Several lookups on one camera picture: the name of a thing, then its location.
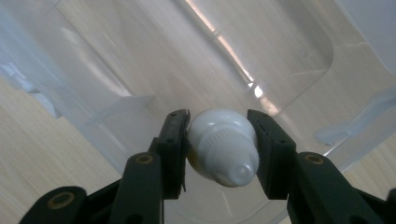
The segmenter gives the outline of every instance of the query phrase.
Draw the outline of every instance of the white bottle cap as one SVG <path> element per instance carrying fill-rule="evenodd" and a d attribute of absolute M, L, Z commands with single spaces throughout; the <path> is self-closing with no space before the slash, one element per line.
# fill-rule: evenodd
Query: white bottle cap
<path fill-rule="evenodd" d="M 189 140 L 197 155 L 196 171 L 223 186 L 245 186 L 257 172 L 255 131 L 235 111 L 214 109 L 197 116 L 190 126 Z"/>
<path fill-rule="evenodd" d="M 207 153 L 201 167 L 226 187 L 250 183 L 259 166 L 259 156 L 252 140 L 233 129 L 224 129 L 202 140 Z"/>

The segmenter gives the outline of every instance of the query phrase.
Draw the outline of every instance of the circular hole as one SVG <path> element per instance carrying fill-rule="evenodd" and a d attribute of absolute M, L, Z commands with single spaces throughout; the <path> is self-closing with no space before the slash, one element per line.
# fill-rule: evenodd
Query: circular hole
<path fill-rule="evenodd" d="M 324 160 L 321 157 L 318 157 L 316 155 L 306 155 L 305 160 L 310 161 L 316 165 L 320 165 L 324 162 Z"/>
<path fill-rule="evenodd" d="M 143 217 L 138 214 L 131 215 L 130 217 L 128 217 L 126 219 L 126 223 L 127 224 L 141 224 L 141 223 L 143 223 Z"/>
<path fill-rule="evenodd" d="M 136 158 L 136 162 L 140 164 L 147 164 L 152 162 L 152 157 L 150 155 L 142 155 Z"/>
<path fill-rule="evenodd" d="M 358 217 L 358 216 L 352 216 L 352 217 L 349 219 L 349 221 L 350 221 L 350 223 L 352 223 L 352 224 L 367 224 L 367 223 L 368 223 L 364 218 Z"/>
<path fill-rule="evenodd" d="M 53 210 L 60 209 L 69 205 L 71 202 L 74 201 L 74 199 L 75 199 L 74 193 L 65 191 L 49 199 L 47 206 Z"/>

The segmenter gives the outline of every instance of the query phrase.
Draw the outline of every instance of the clear plastic bin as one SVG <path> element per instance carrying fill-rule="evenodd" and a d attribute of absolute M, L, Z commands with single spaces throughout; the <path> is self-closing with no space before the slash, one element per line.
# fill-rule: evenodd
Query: clear plastic bin
<path fill-rule="evenodd" d="M 180 108 L 269 113 L 299 151 L 327 154 L 340 169 L 394 131 L 386 113 L 331 146 L 314 139 L 396 85 L 332 1 L 13 0 L 0 12 L 2 74 L 68 118 L 119 172 Z M 276 223 L 287 214 L 257 179 L 227 189 L 188 165 L 186 184 L 165 204 L 167 223 Z"/>

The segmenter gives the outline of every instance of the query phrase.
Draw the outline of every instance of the black mechanical arm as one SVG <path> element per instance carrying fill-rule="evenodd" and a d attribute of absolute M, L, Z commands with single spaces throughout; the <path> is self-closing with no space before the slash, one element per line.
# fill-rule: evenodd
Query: black mechanical arm
<path fill-rule="evenodd" d="M 354 189 L 332 164 L 313 152 L 296 152 L 293 140 L 268 115 L 249 110 L 257 138 L 262 189 L 270 200 L 287 200 L 292 223 L 396 223 L 396 189 L 386 201 Z M 122 179 L 87 196 L 62 187 L 42 196 L 21 220 L 34 223 L 163 223 L 163 200 L 185 189 L 190 148 L 188 110 L 170 113 L 148 152 L 133 155 Z"/>

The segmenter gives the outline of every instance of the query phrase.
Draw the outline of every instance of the wooden floor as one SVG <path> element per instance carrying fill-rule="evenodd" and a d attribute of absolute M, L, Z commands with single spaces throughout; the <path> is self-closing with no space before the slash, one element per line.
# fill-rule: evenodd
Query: wooden floor
<path fill-rule="evenodd" d="M 180 108 L 189 108 L 193 116 L 210 107 L 226 106 L 241 113 L 254 108 L 275 116 L 299 151 L 325 153 L 330 147 L 313 139 L 315 130 L 352 118 L 374 93 L 396 86 L 396 77 L 331 1 L 291 1 L 292 7 L 278 1 L 268 6 L 252 1 L 245 7 L 238 1 L 201 1 L 194 7 L 192 1 L 115 2 L 68 0 L 61 1 L 57 10 L 128 89 L 155 96 L 147 108 L 159 122 Z M 177 13 L 181 8 L 187 12 Z M 219 18 L 228 21 L 217 19 L 213 10 L 219 8 L 225 8 Z M 294 8 L 303 15 L 293 14 Z M 240 19 L 238 10 L 255 16 Z M 208 18 L 219 31 L 211 33 L 200 13 L 211 15 Z M 201 20 L 199 27 L 191 28 L 189 16 Z M 259 28 L 253 29 L 256 33 L 238 33 L 257 21 L 266 36 Z M 227 62 L 219 61 L 220 56 Z M 2 223 L 18 222 L 52 189 L 76 185 L 92 193 L 120 178 L 68 120 L 54 119 L 33 97 L 12 89 L 3 78 L 0 125 Z M 395 161 L 393 135 L 344 174 L 354 187 L 385 199 L 396 187 Z"/>

